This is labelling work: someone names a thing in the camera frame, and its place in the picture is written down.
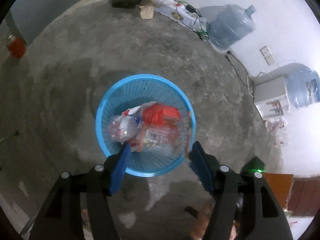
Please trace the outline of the white water dispenser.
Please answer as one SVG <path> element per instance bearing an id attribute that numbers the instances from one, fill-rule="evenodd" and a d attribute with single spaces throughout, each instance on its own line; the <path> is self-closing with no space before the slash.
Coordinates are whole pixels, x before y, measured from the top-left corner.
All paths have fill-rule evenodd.
<path id="1" fill-rule="evenodd" d="M 289 110 L 285 78 L 282 76 L 256 86 L 254 105 L 263 120 L 283 116 Z"/>

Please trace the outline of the blue water jug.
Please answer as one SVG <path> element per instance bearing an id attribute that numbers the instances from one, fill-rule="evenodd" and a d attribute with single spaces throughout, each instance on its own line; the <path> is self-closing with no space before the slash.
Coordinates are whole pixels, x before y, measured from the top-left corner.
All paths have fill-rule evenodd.
<path id="1" fill-rule="evenodd" d="M 319 103 L 319 75 L 309 67 L 290 64 L 287 74 L 287 92 L 293 107 L 300 109 Z"/>
<path id="2" fill-rule="evenodd" d="M 252 15 L 256 12 L 253 5 L 247 9 L 228 4 L 209 24 L 209 40 L 219 51 L 227 51 L 230 46 L 252 33 L 255 29 Z"/>

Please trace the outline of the orange yellow snack bag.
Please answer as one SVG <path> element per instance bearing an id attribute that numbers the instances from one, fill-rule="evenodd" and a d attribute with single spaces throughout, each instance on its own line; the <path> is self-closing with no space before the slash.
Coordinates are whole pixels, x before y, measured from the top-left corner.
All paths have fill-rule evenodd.
<path id="1" fill-rule="evenodd" d="M 143 124 L 130 143 L 133 152 L 185 157 L 189 151 L 191 133 L 191 116 L 187 114 L 171 127 L 151 127 Z"/>

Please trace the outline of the blue plastic trash basket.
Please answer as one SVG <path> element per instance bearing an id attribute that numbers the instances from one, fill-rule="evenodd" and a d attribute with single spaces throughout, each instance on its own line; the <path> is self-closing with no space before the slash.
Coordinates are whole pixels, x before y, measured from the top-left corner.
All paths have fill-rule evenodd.
<path id="1" fill-rule="evenodd" d="M 95 132 L 106 157 L 129 145 L 128 174 L 155 177 L 184 161 L 195 141 L 196 119 L 177 85 L 157 75 L 137 74 L 107 90 L 96 113 Z"/>

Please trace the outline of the red can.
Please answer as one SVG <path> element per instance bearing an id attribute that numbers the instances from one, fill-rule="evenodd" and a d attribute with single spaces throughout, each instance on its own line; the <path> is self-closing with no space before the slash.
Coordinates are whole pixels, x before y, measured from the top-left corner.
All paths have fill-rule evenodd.
<path id="1" fill-rule="evenodd" d="M 14 34 L 8 36 L 7 48 L 11 55 L 17 59 L 21 59 L 26 51 L 25 42 Z"/>

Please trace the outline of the red plastic bag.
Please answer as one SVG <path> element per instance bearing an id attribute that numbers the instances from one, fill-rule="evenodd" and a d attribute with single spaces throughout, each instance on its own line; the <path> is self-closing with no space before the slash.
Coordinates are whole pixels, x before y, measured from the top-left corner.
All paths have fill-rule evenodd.
<path id="1" fill-rule="evenodd" d="M 181 119 L 177 108 L 155 103 L 142 111 L 142 121 L 151 127 L 171 127 Z"/>

